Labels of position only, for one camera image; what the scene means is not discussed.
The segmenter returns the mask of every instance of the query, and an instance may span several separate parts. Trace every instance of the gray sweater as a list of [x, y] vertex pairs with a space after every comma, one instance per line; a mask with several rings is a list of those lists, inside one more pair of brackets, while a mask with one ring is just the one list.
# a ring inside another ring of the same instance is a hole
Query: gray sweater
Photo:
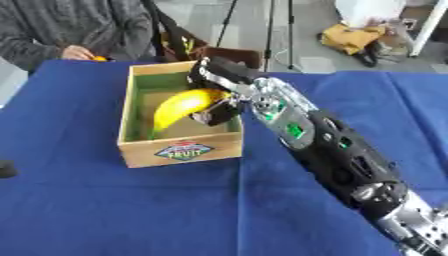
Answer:
[[140, 0], [0, 0], [0, 56], [24, 69], [61, 57], [69, 45], [94, 55], [148, 55], [151, 20]]

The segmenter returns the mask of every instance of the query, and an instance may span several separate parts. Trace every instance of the tripod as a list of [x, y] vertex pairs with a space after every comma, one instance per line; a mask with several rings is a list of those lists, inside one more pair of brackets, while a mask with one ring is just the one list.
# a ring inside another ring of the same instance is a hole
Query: tripod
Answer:
[[[266, 48], [264, 51], [264, 72], [267, 72], [268, 66], [269, 66], [269, 60], [272, 58], [272, 30], [274, 29], [274, 14], [275, 14], [275, 1], [271, 0], [271, 7], [269, 11], [269, 25], [268, 25], [268, 36], [266, 39]], [[293, 0], [288, 0], [288, 33], [289, 33], [289, 69], [294, 68], [293, 64], [293, 25], [295, 22], [294, 14], [293, 14]], [[223, 22], [223, 28], [221, 30], [221, 34], [219, 35], [218, 42], [216, 44], [216, 47], [219, 47], [221, 45], [222, 39], [224, 37], [224, 34], [226, 33], [227, 26], [230, 23], [230, 19], [232, 18], [232, 14], [235, 10], [235, 6], [237, 4], [238, 0], [233, 0], [232, 5], [230, 6], [230, 10], [227, 13], [227, 17], [224, 19]]]

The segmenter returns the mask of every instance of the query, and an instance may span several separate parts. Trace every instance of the table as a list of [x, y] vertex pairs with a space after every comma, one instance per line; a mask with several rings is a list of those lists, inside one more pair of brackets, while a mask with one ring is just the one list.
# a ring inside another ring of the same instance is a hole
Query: table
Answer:
[[[129, 63], [51, 61], [0, 113], [0, 255], [398, 255], [246, 113], [244, 157], [127, 169]], [[346, 120], [433, 204], [448, 201], [448, 76], [273, 74]]]

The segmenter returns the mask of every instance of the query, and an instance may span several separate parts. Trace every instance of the yellow banana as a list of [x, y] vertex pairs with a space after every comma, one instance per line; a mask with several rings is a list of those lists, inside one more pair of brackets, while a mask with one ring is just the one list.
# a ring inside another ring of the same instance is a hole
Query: yellow banana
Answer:
[[216, 89], [195, 89], [178, 93], [163, 102], [154, 114], [153, 133], [158, 133], [189, 114], [207, 109], [213, 103], [229, 97]]

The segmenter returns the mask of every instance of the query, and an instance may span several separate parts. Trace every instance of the crate label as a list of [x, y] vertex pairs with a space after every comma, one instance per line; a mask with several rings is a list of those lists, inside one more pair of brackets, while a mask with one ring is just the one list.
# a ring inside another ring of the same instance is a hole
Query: crate label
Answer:
[[193, 141], [181, 141], [161, 150], [155, 155], [180, 161], [190, 161], [198, 156], [207, 154], [213, 149]]

